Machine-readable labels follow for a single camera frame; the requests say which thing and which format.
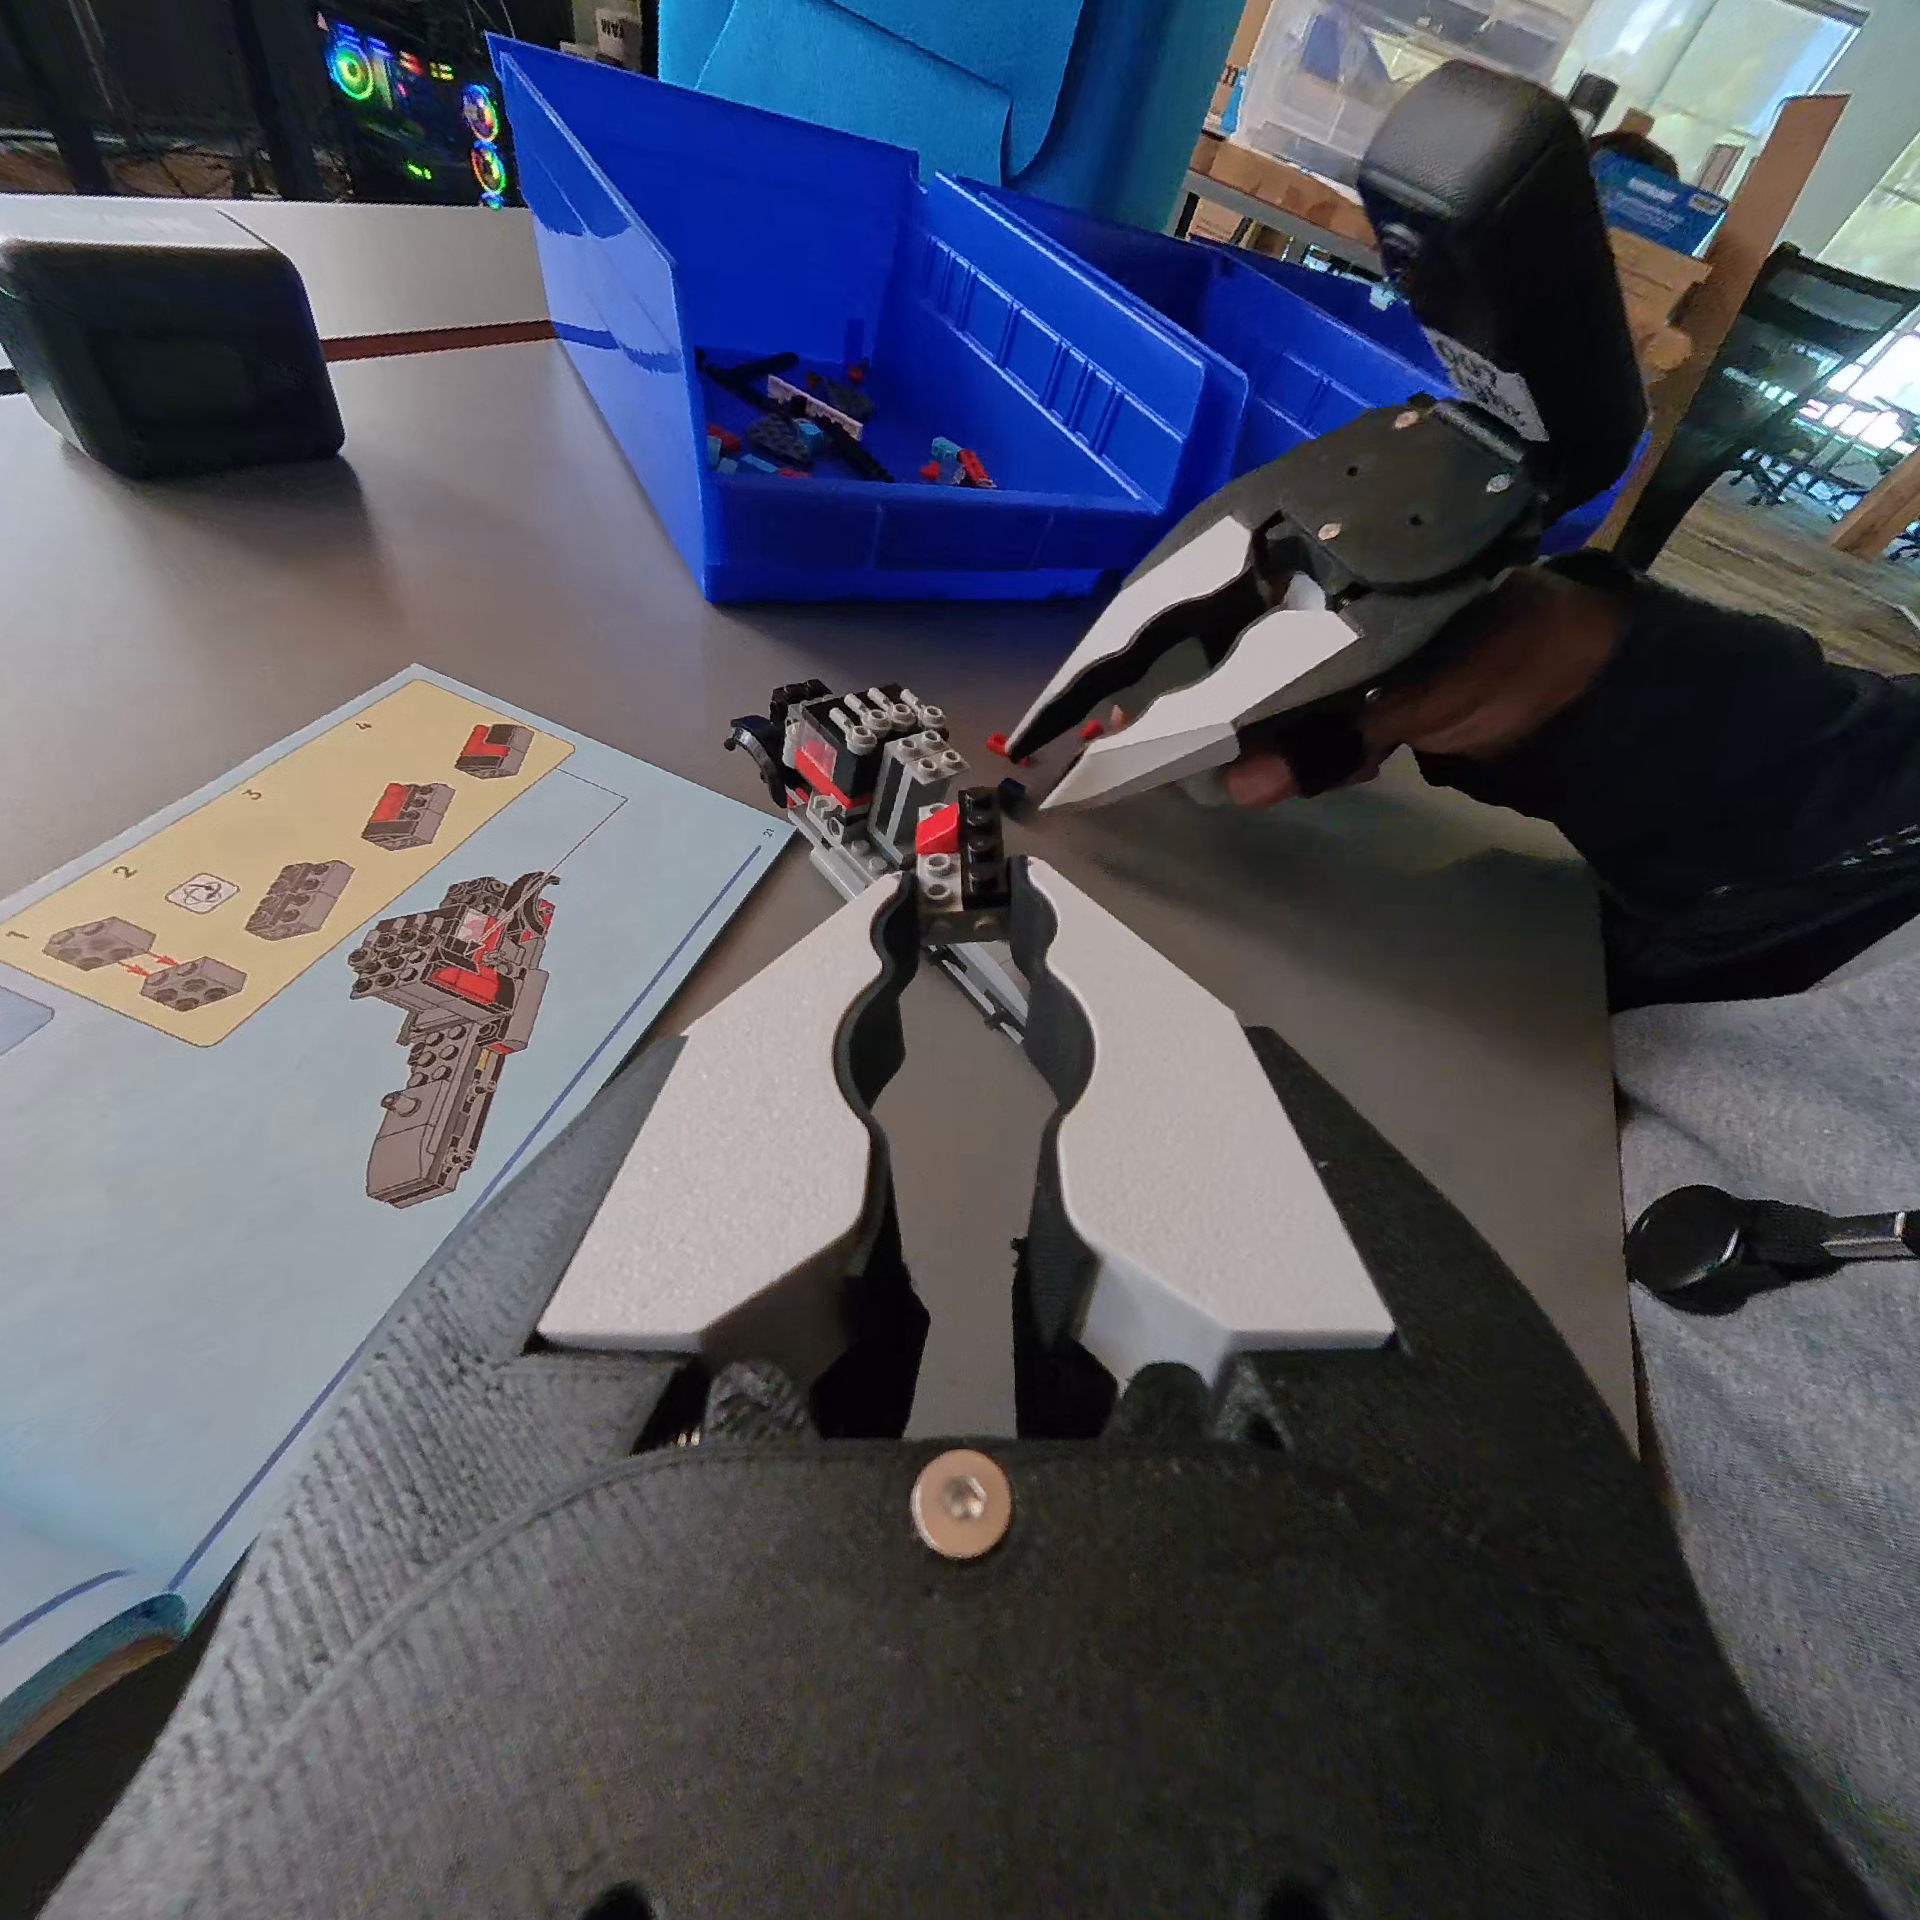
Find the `person's right forearm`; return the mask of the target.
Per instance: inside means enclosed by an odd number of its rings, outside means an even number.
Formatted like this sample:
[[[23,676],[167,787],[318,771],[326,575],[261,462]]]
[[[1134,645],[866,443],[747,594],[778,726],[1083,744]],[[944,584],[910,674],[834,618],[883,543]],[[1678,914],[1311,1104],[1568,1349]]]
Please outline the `person's right forearm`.
[[[1831,660],[1792,624],[1547,563],[1624,628],[1571,708],[1434,784],[1560,830],[1601,886],[1615,1012],[1802,991],[1919,907],[1917,678]]]

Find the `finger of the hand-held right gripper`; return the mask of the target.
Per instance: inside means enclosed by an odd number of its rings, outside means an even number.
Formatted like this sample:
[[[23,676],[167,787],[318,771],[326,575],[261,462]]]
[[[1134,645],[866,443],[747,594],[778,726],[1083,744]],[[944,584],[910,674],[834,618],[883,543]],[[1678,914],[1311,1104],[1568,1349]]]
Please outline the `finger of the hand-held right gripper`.
[[[1163,688],[1218,664],[1232,639],[1267,610],[1328,607],[1326,589],[1313,578],[1307,538],[1282,522],[1258,532],[1235,517],[1221,518],[1179,541],[1163,558],[1143,565],[1121,592],[1127,588],[1143,588],[1143,610],[1129,613],[1121,626],[1146,638],[1146,674],[1129,688],[1122,688],[1119,678],[1107,678],[1101,688],[1110,690],[1112,700],[1057,735],[1045,735],[1043,743],[1034,743],[1034,706],[1029,706],[1024,717],[1007,731],[1017,760],[1029,760],[1049,743],[1072,735],[1087,719],[1102,717],[1122,695],[1139,702],[1137,717]],[[1326,702],[1328,698],[1318,700],[1247,730],[1299,717]]]
[[[1057,735],[1146,674],[1146,638],[1121,624],[1146,607],[1146,589],[1119,594],[1034,702],[1031,738]],[[1121,731],[1091,741],[1041,800],[1041,811],[1095,808],[1224,771],[1242,751],[1242,731],[1378,672],[1378,638],[1326,607],[1274,607],[1256,618],[1221,662],[1163,688]]]

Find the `computer tower with glowing fans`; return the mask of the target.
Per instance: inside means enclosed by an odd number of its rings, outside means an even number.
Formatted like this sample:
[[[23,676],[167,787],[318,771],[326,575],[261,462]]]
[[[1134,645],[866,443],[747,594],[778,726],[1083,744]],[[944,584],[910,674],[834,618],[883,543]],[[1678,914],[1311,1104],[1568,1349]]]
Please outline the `computer tower with glowing fans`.
[[[333,143],[352,196],[379,203],[520,203],[489,34],[501,5],[318,3],[311,6]]]

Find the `pile of mixed toy bricks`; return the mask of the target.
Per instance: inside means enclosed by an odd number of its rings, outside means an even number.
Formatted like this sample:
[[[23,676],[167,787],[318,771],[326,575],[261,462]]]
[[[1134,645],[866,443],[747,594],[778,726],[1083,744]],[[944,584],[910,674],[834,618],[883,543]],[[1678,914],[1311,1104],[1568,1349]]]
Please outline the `pile of mixed toy bricks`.
[[[898,480],[871,443],[875,399],[866,363],[831,374],[805,368],[797,351],[725,359],[701,348],[693,365],[747,416],[741,427],[709,420],[706,462],[715,472],[811,478],[837,468],[871,485]]]

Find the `person's grey sweater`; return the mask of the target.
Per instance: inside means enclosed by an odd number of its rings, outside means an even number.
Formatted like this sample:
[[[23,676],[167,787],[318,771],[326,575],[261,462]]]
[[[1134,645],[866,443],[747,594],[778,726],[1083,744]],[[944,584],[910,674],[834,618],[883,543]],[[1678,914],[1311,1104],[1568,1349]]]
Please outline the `person's grey sweater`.
[[[1917,1208],[1917,928],[1783,999],[1617,1019],[1624,1212],[1710,1184]],[[1723,1316],[1635,1294],[1654,1429],[1719,1644],[1813,1811],[1919,1912],[1919,1267],[1847,1264]]]

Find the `grey black toy brick truck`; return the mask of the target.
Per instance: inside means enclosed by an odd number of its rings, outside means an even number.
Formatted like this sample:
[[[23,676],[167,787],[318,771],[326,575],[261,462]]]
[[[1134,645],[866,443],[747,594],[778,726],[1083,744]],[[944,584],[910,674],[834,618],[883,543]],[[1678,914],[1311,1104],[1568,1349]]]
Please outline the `grey black toy brick truck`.
[[[771,800],[807,842],[810,864],[846,901],[897,879],[915,883],[922,806],[981,784],[950,733],[944,708],[901,683],[846,693],[833,693],[822,678],[782,683],[766,712],[733,723],[725,747],[755,760]],[[991,936],[930,943],[919,932],[919,941],[989,1026],[1019,1045],[1026,981],[1011,926],[1014,899]]]

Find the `blue cardboard box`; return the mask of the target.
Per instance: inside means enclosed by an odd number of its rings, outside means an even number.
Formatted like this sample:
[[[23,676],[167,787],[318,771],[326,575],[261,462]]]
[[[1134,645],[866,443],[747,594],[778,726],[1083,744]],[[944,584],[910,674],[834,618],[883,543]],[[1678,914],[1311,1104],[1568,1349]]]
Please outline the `blue cardboard box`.
[[[1592,172],[1602,220],[1683,255],[1699,255],[1728,200],[1678,173],[1678,163],[1646,134],[1615,131],[1592,140]]]

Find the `black mesh office chair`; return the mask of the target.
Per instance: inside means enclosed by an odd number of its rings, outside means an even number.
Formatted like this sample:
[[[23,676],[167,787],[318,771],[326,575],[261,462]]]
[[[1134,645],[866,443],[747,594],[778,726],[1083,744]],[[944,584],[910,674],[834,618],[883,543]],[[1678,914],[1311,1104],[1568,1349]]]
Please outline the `black mesh office chair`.
[[[1763,480],[1768,463],[1783,463],[1802,410],[1909,320],[1917,299],[1902,284],[1776,247],[1625,518],[1617,558],[1649,568],[1713,483]]]

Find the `grey desk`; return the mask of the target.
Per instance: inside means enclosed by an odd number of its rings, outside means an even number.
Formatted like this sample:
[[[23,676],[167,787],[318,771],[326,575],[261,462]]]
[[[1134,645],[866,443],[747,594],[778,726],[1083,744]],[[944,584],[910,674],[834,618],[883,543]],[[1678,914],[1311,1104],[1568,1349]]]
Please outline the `grey desk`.
[[[978,744],[1089,604],[709,605],[545,334],[523,213],[282,205],[343,459],[136,486],[2,402],[5,893],[430,664],[738,800],[771,685],[904,680]],[[1630,1443],[1611,1055],[1590,875],[1419,779],[1235,820],[1070,811],[1039,850],[1294,1045],[1501,1250]]]

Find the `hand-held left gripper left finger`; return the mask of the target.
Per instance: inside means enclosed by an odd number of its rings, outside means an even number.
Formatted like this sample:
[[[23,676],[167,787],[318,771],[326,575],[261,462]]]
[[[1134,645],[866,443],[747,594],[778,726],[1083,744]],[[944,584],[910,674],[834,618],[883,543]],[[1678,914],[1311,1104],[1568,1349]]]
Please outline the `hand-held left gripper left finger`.
[[[875,883],[685,1035],[537,1333],[558,1349],[842,1352],[893,1167],[913,883]]]

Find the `small black red brick assembly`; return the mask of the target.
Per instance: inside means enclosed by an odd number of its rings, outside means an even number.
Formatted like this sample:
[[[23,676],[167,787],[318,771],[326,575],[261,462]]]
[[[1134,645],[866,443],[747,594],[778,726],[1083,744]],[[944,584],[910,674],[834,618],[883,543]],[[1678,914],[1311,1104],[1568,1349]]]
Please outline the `small black red brick assembly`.
[[[926,941],[984,940],[1005,923],[1011,906],[1005,828],[1023,818],[1024,800],[1024,784],[1007,776],[922,806],[915,883]]]

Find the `person's right hand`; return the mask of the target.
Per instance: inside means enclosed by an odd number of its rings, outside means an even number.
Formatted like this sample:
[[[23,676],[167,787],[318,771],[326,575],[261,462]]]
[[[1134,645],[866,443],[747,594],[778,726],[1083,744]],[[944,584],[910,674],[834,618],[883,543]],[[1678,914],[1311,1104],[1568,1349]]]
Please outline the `person's right hand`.
[[[1376,779],[1394,751],[1408,750],[1430,784],[1551,823],[1552,789],[1520,766],[1520,751],[1597,685],[1641,589],[1641,575],[1610,556],[1511,572],[1453,624],[1430,676],[1365,710],[1360,759],[1344,784]]]

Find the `large blue plastic bin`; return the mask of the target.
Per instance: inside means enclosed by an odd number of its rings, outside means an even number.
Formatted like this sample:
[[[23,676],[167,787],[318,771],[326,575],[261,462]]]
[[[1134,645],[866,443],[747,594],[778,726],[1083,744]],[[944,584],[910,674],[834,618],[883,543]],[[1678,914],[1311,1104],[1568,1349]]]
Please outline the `large blue plastic bin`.
[[[550,316],[714,604],[1045,600],[1139,565],[1211,491],[1235,370],[906,150],[491,38]],[[709,463],[715,376],[865,359],[893,472]]]

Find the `blue felt bag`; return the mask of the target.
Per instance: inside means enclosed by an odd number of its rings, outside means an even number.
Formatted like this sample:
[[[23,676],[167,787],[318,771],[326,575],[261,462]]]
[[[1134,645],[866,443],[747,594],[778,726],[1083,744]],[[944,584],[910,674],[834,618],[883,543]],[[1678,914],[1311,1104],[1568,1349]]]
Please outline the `blue felt bag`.
[[[1242,3],[662,3],[659,77],[1159,230]]]

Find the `brick instruction booklet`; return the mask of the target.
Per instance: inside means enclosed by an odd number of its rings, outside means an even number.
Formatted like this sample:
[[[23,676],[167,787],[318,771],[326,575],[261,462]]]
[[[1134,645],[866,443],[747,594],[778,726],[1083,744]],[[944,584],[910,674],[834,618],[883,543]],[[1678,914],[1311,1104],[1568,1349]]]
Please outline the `brick instruction booklet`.
[[[410,668],[5,901],[5,1749],[186,1637],[786,836]]]

